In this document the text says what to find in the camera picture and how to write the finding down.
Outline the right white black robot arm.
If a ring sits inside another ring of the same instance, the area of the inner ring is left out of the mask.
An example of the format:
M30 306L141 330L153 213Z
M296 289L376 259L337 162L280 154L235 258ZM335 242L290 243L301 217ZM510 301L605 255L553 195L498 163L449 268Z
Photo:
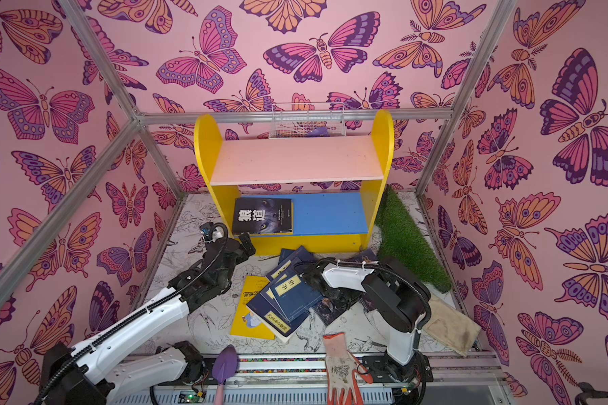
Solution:
M419 349L421 332L432 317L428 288L395 258L320 258L295 271L324 298L344 305L366 300L389 328L383 354L361 364L376 382L423 387L434 381L430 361Z

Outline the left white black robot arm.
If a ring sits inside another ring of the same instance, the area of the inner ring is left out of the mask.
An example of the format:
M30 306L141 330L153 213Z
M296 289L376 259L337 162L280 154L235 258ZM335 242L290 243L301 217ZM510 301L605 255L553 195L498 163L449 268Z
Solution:
M209 222L200 230L206 247L203 257L155 297L93 337L74 345L56 344L45 354L36 404L111 404L143 387L196 379L203 360L188 342L145 360L125 358L226 293L236 266L256 252L249 234L233 238L225 224Z

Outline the black wolf cover book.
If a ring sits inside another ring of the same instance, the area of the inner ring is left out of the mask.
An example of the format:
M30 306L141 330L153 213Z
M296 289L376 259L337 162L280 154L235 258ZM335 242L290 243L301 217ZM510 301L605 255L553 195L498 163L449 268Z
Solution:
M232 232L255 236L291 234L293 208L288 198L240 197L235 202Z

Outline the dark old man cover book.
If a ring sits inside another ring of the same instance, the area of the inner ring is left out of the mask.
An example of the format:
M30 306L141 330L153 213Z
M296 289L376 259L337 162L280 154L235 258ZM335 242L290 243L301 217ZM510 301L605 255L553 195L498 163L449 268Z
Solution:
M320 318L324 326L327 327L351 309L358 300L358 298L340 297L339 299L331 299L324 297L312 307L312 310Z

